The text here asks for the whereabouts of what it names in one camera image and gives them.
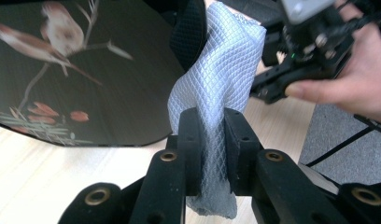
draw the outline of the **white mesh fabric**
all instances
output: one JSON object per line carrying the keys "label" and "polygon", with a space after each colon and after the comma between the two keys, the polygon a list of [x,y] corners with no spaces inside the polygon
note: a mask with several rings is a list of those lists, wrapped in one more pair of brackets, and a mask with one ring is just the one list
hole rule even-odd
{"label": "white mesh fabric", "polygon": [[202,120],[202,190],[199,196],[189,197],[187,205],[200,215],[235,218],[236,201],[226,174],[223,109],[244,111],[266,31],[219,2],[206,13],[207,43],[198,61],[174,86],[168,109],[174,134],[182,111],[197,107]]}

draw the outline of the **bird painting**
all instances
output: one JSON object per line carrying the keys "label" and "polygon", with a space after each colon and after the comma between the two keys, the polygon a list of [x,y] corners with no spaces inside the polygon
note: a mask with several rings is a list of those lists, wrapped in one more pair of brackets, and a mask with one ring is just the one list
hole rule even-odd
{"label": "bird painting", "polygon": [[28,35],[26,33],[14,30],[0,23],[0,39],[9,44],[19,53],[26,56],[47,63],[57,63],[61,65],[65,74],[67,74],[65,67],[70,67],[98,85],[102,85],[100,81],[70,63],[68,59],[66,59],[65,56],[63,56],[62,53],[54,48],[50,43],[47,43],[33,35]]}
{"label": "bird painting", "polygon": [[6,42],[17,52],[45,63],[36,76],[29,82],[21,104],[17,108],[18,111],[21,111],[25,106],[31,89],[44,76],[51,63],[60,65],[66,77],[68,77],[67,68],[71,68],[90,81],[102,86],[103,84],[99,80],[71,63],[68,57],[83,50],[108,49],[120,57],[128,60],[133,59],[132,55],[128,52],[113,45],[111,40],[103,44],[88,45],[92,27],[97,20],[98,6],[99,0],[89,0],[91,10],[91,14],[89,14],[77,4],[78,9],[89,22],[85,35],[68,10],[56,1],[46,1],[42,4],[41,13],[46,18],[40,28],[42,39],[0,23],[0,39],[2,41]]}
{"label": "bird painting", "polygon": [[63,56],[82,50],[83,31],[62,4],[44,2],[42,15],[46,16],[47,20],[42,24],[41,34],[55,49]]}

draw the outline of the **light wood surface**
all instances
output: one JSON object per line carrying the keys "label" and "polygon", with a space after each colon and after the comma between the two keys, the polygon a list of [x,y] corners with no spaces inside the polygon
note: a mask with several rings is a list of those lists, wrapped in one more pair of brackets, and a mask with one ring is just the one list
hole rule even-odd
{"label": "light wood surface", "polygon": [[[245,116],[265,148],[297,161],[313,110],[294,99],[265,105],[251,98]],[[145,175],[153,154],[164,148],[165,140],[147,147],[56,147],[0,128],[0,224],[57,223],[82,189],[97,182],[125,188]],[[251,199],[239,197],[234,220],[187,209],[186,223],[256,221]]]}

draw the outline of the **fingernail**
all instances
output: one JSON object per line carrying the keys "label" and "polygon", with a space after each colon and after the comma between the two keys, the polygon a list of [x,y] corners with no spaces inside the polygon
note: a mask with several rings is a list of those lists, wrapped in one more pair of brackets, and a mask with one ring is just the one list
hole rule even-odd
{"label": "fingernail", "polygon": [[292,83],[286,88],[286,95],[295,98],[303,97],[303,88],[298,83]]}

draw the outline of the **human hand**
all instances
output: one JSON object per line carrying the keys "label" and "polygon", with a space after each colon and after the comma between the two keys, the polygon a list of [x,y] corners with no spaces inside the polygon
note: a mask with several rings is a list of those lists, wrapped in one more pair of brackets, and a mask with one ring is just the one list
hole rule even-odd
{"label": "human hand", "polygon": [[[337,6],[344,1],[337,1]],[[345,21],[360,17],[351,4],[340,11]],[[381,34],[369,23],[353,34],[352,56],[337,79],[302,80],[290,84],[286,95],[317,104],[334,104],[353,114],[381,122]]]}

